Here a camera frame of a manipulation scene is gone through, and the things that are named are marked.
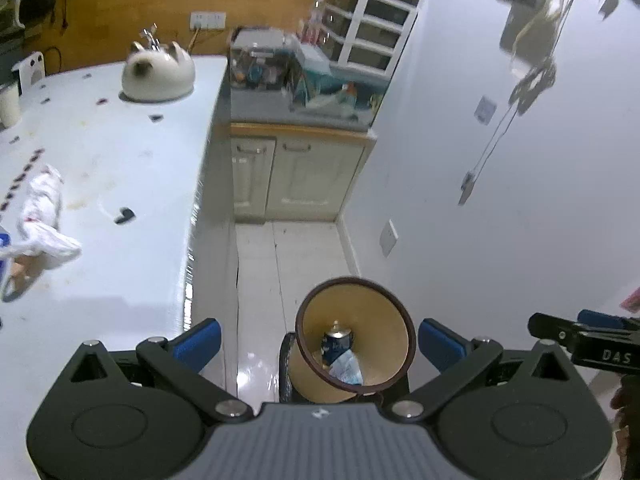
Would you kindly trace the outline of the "right human hand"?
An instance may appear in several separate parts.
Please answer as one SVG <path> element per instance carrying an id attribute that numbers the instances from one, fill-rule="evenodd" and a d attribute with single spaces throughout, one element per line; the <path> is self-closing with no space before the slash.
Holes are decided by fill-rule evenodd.
<path id="1" fill-rule="evenodd" d="M 639 476 L 639 376 L 620 378 L 620 386 L 611 401 L 616 411 L 616 453 L 620 458 L 623 479 L 638 480 Z"/>

